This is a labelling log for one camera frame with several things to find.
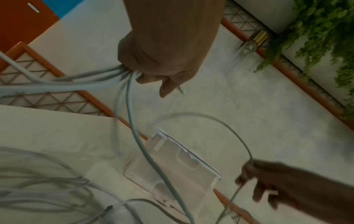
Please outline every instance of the plastic container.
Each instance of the plastic container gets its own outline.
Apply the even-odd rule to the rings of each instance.
[[[147,141],[146,149],[197,218],[221,175],[161,129]],[[183,213],[165,183],[141,153],[127,165],[124,175],[152,193],[163,205]]]

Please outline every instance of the foliage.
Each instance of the foliage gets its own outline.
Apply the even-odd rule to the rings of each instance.
[[[332,63],[341,60],[335,81],[348,89],[347,111],[344,116],[354,120],[354,0],[294,0],[298,16],[266,50],[267,58],[256,71],[272,64],[301,36],[307,36],[296,57],[305,60],[304,72],[332,51]]]

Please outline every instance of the floor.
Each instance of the floor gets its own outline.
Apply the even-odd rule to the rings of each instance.
[[[67,75],[117,64],[117,44],[130,31],[122,1],[85,0],[30,46]],[[162,127],[196,151],[223,176],[217,189],[230,197],[234,179],[248,160],[241,143],[227,130],[195,118],[169,120],[160,116],[179,111],[213,115],[233,127],[255,158],[300,166],[354,185],[354,133],[273,67],[254,74],[261,58],[254,54],[237,74],[226,77],[223,67],[241,45],[223,26],[199,74],[160,99],[159,83],[137,85],[134,111],[139,130],[150,135]],[[90,93],[112,108],[119,86]],[[127,119],[125,110],[120,112]],[[264,198],[251,199],[250,182],[235,199],[261,223],[321,223],[287,207],[277,212]]]

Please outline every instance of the green plant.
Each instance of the green plant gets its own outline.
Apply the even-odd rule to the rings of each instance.
[[[267,58],[256,71],[272,64],[299,37],[307,36],[296,57],[305,60],[304,72],[332,51],[332,63],[341,60],[335,81],[348,89],[347,110],[344,116],[354,120],[354,0],[294,0],[298,16],[266,50]]]

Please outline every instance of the blue panel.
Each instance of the blue panel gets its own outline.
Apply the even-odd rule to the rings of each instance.
[[[42,0],[59,18],[64,17],[83,0]]]

